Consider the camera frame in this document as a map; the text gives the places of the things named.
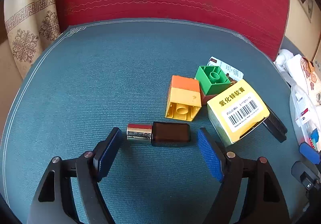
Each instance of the yellow block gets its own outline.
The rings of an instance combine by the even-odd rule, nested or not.
[[[199,91],[185,90],[171,86],[167,99],[165,117],[192,121],[201,107],[201,94]]]
[[[241,80],[207,102],[208,117],[225,146],[240,140],[270,112],[260,96]]]

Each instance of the toy block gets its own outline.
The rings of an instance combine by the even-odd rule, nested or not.
[[[168,92],[165,117],[192,121],[201,107],[198,80],[173,75]]]
[[[217,96],[217,94],[214,94],[214,95],[205,95],[205,94],[203,93],[203,90],[202,90],[201,87],[200,87],[200,92],[201,92],[201,103],[202,103],[202,105],[207,104],[207,102],[208,102],[210,99],[212,99],[213,97]]]
[[[220,94],[231,85],[219,66],[200,66],[195,79],[199,81],[200,88],[206,96]]]

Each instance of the brown glass bottle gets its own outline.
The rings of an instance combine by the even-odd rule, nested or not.
[[[154,146],[182,146],[191,141],[187,123],[153,122],[153,125],[128,124],[127,139],[149,142]]]

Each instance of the curtain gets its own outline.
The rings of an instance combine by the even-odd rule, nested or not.
[[[25,78],[44,49],[60,35],[56,0],[4,0],[4,20],[14,60]]]

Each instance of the green toy brick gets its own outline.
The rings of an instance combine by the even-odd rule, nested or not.
[[[219,66],[200,66],[195,79],[199,81],[205,95],[220,94],[231,85]]]

